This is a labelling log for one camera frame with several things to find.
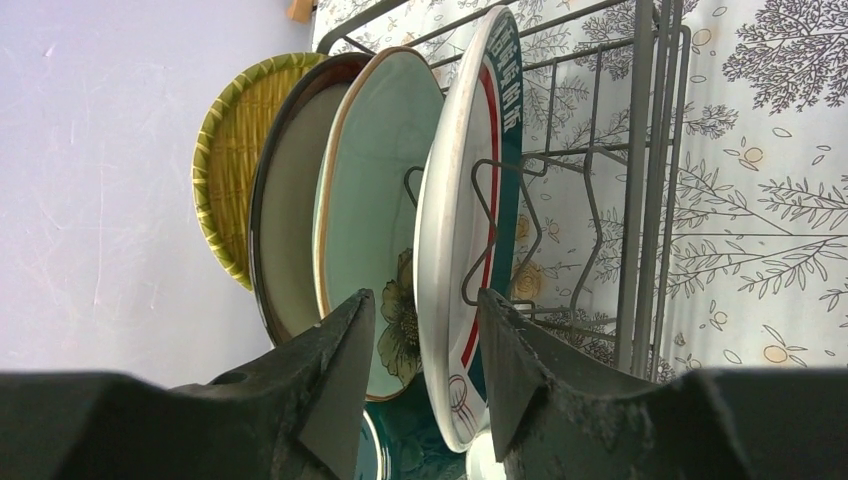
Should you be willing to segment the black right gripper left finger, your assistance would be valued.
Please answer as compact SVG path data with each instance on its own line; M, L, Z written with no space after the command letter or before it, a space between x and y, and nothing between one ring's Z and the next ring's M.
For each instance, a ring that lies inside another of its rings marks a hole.
M5 479L349 479L373 292L210 383L106 371L1 376Z

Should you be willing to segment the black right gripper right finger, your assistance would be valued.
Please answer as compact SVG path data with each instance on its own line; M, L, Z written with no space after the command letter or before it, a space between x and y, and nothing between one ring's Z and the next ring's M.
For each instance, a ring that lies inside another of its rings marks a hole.
M659 385L478 295L496 459L510 479L843 479L843 369L696 369Z

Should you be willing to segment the black glossy plate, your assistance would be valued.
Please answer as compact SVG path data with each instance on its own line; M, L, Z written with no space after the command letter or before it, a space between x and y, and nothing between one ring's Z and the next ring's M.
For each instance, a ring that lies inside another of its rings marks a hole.
M342 53L306 72L285 96L259 157L249 204L249 272L274 345L322 318L312 267L315 195L336 111L370 59Z

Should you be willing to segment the white plate green red rim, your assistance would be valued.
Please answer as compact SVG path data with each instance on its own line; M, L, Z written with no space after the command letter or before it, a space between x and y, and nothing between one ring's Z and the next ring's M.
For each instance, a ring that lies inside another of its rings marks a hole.
M438 429L465 452L487 393L478 352L477 292L506 292L512 272L523 134L517 22L491 8L443 105L416 207L413 286L422 366Z

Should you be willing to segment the mint green plate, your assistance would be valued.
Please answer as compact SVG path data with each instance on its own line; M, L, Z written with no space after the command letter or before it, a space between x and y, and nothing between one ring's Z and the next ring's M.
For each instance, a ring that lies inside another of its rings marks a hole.
M376 321L366 398L399 396L421 368L412 293L415 198L444 96L409 47L371 57L332 120L316 186L312 233L317 306L374 293Z

